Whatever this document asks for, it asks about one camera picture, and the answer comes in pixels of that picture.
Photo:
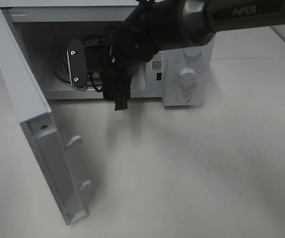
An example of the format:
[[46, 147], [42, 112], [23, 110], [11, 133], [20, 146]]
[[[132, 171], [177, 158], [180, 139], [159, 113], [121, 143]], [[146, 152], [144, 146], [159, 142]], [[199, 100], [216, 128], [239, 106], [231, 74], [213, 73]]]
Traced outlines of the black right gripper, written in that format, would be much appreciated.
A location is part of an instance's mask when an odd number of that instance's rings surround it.
[[137, 37], [106, 37], [101, 56], [103, 98], [114, 99], [115, 111], [128, 108], [132, 76], [139, 68]]

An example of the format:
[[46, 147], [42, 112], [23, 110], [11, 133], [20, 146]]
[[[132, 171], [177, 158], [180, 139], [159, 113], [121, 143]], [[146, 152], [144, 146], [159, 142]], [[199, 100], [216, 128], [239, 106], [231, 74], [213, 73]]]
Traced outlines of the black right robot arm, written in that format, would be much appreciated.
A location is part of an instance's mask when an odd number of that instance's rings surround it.
[[132, 76], [160, 51], [208, 44], [216, 33], [285, 24], [285, 0], [141, 0], [101, 54], [103, 98], [125, 110]]

